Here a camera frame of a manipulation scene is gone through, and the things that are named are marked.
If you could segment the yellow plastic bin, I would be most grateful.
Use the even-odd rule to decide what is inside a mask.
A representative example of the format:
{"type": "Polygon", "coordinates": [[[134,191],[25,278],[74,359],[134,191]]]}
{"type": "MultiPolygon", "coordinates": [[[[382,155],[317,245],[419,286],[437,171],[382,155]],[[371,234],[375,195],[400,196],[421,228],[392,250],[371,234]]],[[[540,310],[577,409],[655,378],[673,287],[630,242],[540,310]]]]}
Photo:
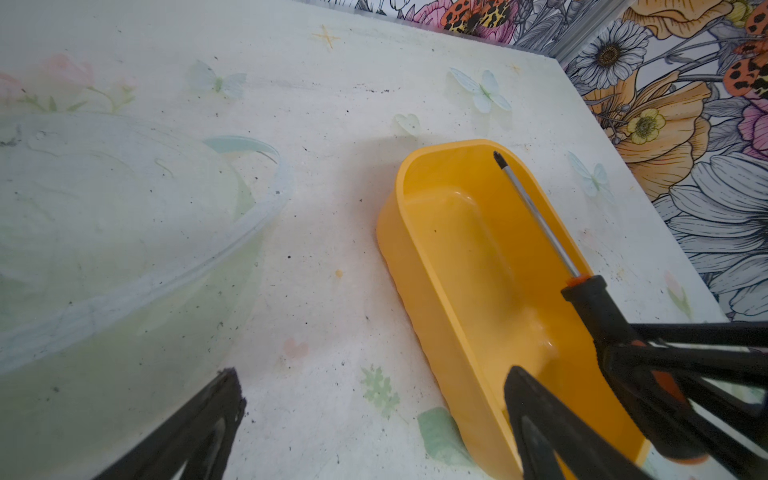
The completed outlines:
{"type": "Polygon", "coordinates": [[[490,477],[522,469],[503,387],[524,368],[625,457],[650,445],[606,383],[591,335],[562,297],[569,272],[514,188],[520,181],[568,255],[587,270],[526,166],[471,140],[401,164],[378,218],[379,249],[471,459],[490,477]]]}

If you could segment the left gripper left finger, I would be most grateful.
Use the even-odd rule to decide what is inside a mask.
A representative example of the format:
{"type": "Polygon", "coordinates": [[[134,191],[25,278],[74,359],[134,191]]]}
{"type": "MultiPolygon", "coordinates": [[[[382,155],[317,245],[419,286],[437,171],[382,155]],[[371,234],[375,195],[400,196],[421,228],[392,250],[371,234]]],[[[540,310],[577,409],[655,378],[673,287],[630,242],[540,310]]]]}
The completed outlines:
{"type": "Polygon", "coordinates": [[[226,368],[99,479],[221,479],[247,401],[226,368]]]}

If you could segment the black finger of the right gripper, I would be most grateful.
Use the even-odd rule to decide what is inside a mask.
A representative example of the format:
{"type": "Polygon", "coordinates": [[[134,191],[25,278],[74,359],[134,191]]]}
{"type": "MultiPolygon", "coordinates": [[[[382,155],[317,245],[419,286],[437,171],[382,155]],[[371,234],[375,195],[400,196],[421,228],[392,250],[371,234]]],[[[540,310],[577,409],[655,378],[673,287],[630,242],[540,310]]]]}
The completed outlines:
{"type": "Polygon", "coordinates": [[[767,325],[635,324],[599,348],[599,367],[657,451],[767,476],[767,325]]]}

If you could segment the black orange screwdriver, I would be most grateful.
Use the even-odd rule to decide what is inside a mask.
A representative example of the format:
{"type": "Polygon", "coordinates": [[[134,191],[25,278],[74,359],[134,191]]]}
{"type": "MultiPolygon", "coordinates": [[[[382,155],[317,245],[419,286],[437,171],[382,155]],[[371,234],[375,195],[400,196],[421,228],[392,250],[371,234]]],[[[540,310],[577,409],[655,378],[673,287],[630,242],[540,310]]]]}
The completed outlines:
{"type": "MultiPolygon", "coordinates": [[[[580,272],[504,156],[495,151],[493,157],[499,168],[509,177],[523,203],[569,271],[571,278],[566,282],[561,294],[572,305],[591,335],[597,359],[601,361],[606,348],[611,345],[642,346],[644,342],[609,295],[603,277],[584,275],[580,272]]],[[[607,373],[604,373],[603,377],[629,417],[661,455],[680,464],[699,464],[708,459],[706,451],[685,438],[679,428],[621,387],[607,373]]]]}

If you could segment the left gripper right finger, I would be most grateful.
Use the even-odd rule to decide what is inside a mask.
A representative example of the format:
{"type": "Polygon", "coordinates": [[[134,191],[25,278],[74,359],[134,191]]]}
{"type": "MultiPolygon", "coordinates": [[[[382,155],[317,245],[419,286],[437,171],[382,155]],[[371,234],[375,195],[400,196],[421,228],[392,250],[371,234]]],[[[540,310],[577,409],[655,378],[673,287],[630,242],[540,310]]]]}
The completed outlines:
{"type": "Polygon", "coordinates": [[[514,366],[504,383],[509,423],[525,479],[647,479],[525,369],[514,366]]]}

